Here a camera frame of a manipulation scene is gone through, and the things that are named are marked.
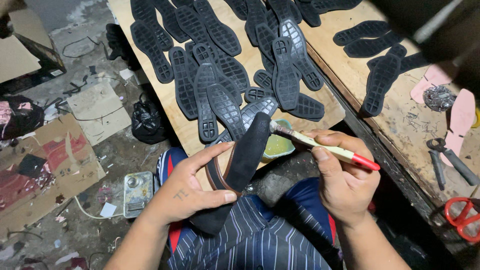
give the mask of nail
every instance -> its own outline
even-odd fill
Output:
[[[237,200],[237,195],[233,192],[225,193],[225,202],[230,203]]]
[[[312,148],[312,155],[317,161],[324,161],[329,158],[327,152],[323,149],[323,147],[315,146]]]

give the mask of hand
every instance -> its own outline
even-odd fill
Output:
[[[342,132],[315,129],[301,132],[325,146],[338,146],[373,161],[365,143]],[[320,171],[320,198],[340,225],[355,227],[367,214],[367,207],[380,181],[377,171],[370,171],[339,161],[324,147],[312,148]]]
[[[233,144],[234,142],[227,142],[210,146],[179,162],[145,209],[155,208],[155,214],[150,216],[158,220],[153,222],[168,225],[186,219],[202,209],[236,201],[237,195],[230,190],[203,191],[195,177],[200,168]]]

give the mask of striped shirt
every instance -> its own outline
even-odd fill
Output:
[[[299,206],[296,221],[323,235],[322,227]],[[168,260],[172,269],[323,269],[327,262],[282,217],[267,222],[252,200],[242,196],[216,236],[189,230]]]

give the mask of paintbrush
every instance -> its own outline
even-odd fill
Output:
[[[291,141],[295,141],[310,147],[315,147],[315,146],[325,147],[337,159],[344,161],[346,163],[350,163],[355,166],[359,166],[359,167],[362,167],[368,170],[373,170],[373,171],[378,171],[380,169],[380,166],[377,163],[365,157],[362,157],[361,155],[355,154],[351,151],[345,150],[340,147],[321,145],[317,143],[314,139],[308,136],[305,136],[295,130],[291,130],[286,127],[283,127],[275,121],[270,122],[270,132],[272,134],[287,138]]]

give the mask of crumpled foil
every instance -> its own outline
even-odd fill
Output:
[[[453,106],[456,95],[445,86],[430,87],[423,93],[423,101],[434,111],[446,111]]]

